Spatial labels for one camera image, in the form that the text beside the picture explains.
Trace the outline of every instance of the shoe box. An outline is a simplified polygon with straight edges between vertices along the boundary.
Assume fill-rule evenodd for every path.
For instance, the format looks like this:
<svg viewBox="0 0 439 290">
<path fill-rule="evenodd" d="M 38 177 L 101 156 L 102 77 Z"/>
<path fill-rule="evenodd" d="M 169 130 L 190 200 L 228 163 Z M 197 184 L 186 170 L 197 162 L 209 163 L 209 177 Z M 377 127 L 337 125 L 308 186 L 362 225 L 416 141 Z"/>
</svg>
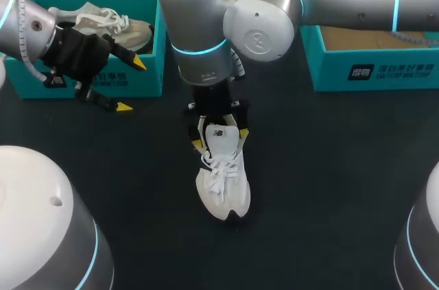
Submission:
<svg viewBox="0 0 439 290">
<path fill-rule="evenodd" d="M 139 57 L 147 67 L 136 71 L 110 55 L 107 66 L 96 77 L 94 87 L 107 97 L 160 97 L 162 94 L 165 65 L 166 27 L 158 0 L 32 0 L 48 9 L 77 10 L 86 2 L 101 8 L 114 9 L 119 15 L 130 19 L 147 21 L 155 27 L 154 45 L 151 53 Z M 22 99 L 73 98 L 76 81 L 64 76 L 56 88 L 45 88 L 29 73 L 22 62 L 7 58 L 5 62 L 9 80 Z M 41 61 L 36 68 L 46 73 L 50 70 Z"/>
<path fill-rule="evenodd" d="M 439 88 L 437 47 L 404 42 L 389 32 L 323 26 L 302 26 L 300 32 L 315 91 Z"/>
</svg>

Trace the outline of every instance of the sneaker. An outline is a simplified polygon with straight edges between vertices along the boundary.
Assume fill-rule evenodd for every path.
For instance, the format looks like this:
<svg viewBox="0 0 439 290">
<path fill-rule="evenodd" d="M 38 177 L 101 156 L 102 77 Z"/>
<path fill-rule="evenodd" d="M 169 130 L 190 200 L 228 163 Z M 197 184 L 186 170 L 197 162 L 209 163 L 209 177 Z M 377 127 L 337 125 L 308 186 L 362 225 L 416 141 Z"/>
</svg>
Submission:
<svg viewBox="0 0 439 290">
<path fill-rule="evenodd" d="M 153 37 L 152 26 L 145 21 L 129 19 L 128 16 L 119 16 L 110 8 L 99 8 L 92 3 L 85 3 L 76 11 L 64 11 L 58 8 L 49 8 L 55 16 L 57 24 L 73 23 L 74 29 L 85 34 L 111 35 L 115 42 L 122 47 L 138 51 L 148 44 Z"/>
<path fill-rule="evenodd" d="M 234 125 L 206 127 L 207 150 L 196 178 L 198 194 L 207 210 L 215 218 L 242 218 L 250 207 L 250 185 L 244 169 L 244 156 L 239 129 Z"/>
</svg>

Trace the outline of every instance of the black tabletop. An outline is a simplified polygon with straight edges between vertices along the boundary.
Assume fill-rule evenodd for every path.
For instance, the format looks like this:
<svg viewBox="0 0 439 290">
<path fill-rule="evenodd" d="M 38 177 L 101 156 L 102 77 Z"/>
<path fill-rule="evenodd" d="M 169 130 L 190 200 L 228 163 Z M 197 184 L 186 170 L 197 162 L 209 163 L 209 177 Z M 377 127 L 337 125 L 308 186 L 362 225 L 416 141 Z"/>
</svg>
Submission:
<svg viewBox="0 0 439 290">
<path fill-rule="evenodd" d="M 171 53 L 163 96 L 127 100 L 133 113 L 21 101 L 7 83 L 0 145 L 62 167 L 112 248 L 116 290 L 398 289 L 394 244 L 439 161 L 439 91 L 315 93 L 300 39 L 278 62 L 244 65 L 233 92 L 252 104 L 252 208 L 240 228 L 198 197 L 191 95 Z"/>
</svg>

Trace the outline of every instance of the cylindrical robot base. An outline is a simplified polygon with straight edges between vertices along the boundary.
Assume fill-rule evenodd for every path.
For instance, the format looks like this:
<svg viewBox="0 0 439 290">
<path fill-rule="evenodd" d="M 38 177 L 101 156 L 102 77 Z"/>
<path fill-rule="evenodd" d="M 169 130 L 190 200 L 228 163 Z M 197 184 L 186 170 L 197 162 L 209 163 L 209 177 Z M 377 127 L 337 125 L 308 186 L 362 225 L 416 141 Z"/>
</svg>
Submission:
<svg viewBox="0 0 439 290">
<path fill-rule="evenodd" d="M 394 270 L 402 290 L 439 289 L 439 169 L 411 210 L 394 251 Z"/>
<path fill-rule="evenodd" d="M 108 243 L 59 166 L 0 146 L 0 289 L 111 290 Z"/>
</svg>

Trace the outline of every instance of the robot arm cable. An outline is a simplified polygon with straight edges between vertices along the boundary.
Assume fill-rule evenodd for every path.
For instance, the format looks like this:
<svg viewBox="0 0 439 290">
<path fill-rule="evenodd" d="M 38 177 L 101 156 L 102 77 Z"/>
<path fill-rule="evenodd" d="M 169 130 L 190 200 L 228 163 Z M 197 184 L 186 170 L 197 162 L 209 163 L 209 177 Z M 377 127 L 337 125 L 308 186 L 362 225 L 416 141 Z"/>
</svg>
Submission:
<svg viewBox="0 0 439 290">
<path fill-rule="evenodd" d="M 29 56 L 27 54 L 27 43 L 26 43 L 26 2 L 25 0 L 19 0 L 19 41 L 20 41 L 20 54 L 23 59 L 27 70 L 36 77 L 39 81 L 44 82 L 47 77 L 46 75 L 40 73 L 35 66 L 31 63 Z"/>
</svg>

